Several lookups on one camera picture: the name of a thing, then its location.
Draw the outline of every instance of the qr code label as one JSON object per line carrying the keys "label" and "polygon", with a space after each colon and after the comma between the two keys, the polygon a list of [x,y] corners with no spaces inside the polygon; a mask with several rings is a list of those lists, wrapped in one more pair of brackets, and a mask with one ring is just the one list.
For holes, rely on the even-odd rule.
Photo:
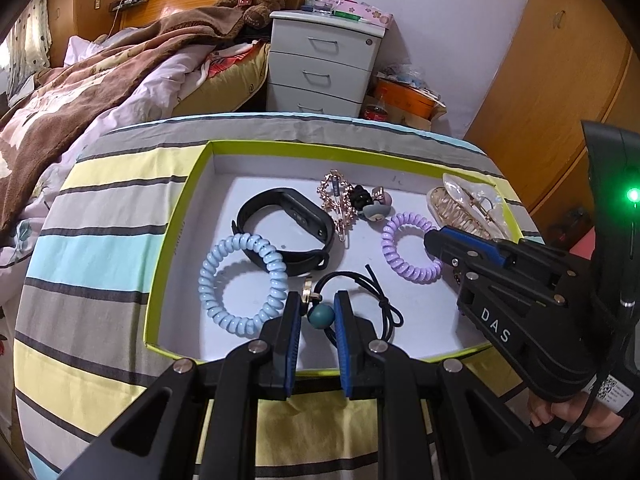
{"label": "qr code label", "polygon": [[[590,394],[591,390],[593,390],[595,381],[596,377],[589,381],[589,384],[583,388],[583,391]],[[596,399],[607,406],[610,410],[617,413],[626,406],[633,396],[634,393],[631,389],[627,388],[614,376],[610,375],[602,383],[602,386],[600,386]]]}

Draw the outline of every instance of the teal bead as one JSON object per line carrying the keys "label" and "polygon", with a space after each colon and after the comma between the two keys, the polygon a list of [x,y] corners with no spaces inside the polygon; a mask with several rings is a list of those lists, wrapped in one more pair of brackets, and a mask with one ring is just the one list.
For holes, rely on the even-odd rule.
{"label": "teal bead", "polygon": [[313,328],[324,330],[334,323],[335,312],[330,304],[319,303],[306,316]]}

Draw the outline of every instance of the curtain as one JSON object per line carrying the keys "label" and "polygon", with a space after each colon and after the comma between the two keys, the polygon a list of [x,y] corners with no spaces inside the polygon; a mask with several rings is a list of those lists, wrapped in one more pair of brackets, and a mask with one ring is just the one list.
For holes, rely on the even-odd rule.
{"label": "curtain", "polygon": [[17,94],[27,78],[49,67],[51,34],[47,0],[31,0],[6,38],[9,51],[7,97]]}

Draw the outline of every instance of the striped bedsheet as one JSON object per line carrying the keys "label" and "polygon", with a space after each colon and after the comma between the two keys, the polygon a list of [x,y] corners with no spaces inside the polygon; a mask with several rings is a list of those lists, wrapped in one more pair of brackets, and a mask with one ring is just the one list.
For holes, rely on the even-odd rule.
{"label": "striped bedsheet", "polygon": [[[490,175],[525,236],[539,239],[492,161],[449,137],[308,114],[197,116],[105,134],[52,204],[18,311],[17,404],[38,480],[55,478],[170,364],[142,343],[146,302],[164,230],[209,139],[347,146]],[[499,395],[521,389],[493,349],[466,362]],[[341,392],[261,402],[256,476],[370,478],[376,433],[375,403],[346,402]]]}

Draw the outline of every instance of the plastic bag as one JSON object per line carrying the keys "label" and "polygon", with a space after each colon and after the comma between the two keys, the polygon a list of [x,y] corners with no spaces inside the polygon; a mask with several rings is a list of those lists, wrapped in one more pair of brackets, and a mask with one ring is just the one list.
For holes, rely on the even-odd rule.
{"label": "plastic bag", "polygon": [[411,63],[392,63],[380,72],[392,81],[398,81],[417,89],[428,89],[424,80],[424,70]]}
{"label": "plastic bag", "polygon": [[[511,239],[504,219],[504,200],[493,186],[475,184],[449,173],[442,175],[442,181],[444,188],[435,188],[427,198],[429,210],[441,227],[451,225],[487,239]],[[453,208],[450,200],[459,209]]]}

